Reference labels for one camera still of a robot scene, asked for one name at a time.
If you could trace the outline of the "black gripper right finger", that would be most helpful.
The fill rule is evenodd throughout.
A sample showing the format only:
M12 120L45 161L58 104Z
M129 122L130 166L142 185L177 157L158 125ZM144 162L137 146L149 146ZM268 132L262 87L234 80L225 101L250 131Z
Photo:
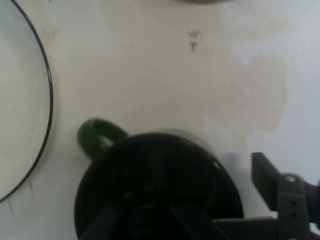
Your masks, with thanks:
M270 211L277 212L277 239L318 240L320 187L299 175L281 173L262 152L251 153L251 179Z

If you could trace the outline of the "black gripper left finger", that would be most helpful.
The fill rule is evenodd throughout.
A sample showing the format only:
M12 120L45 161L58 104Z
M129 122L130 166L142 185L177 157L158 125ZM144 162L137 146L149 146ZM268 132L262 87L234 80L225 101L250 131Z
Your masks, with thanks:
M171 240L172 193L165 186L137 191L79 186L79 239Z

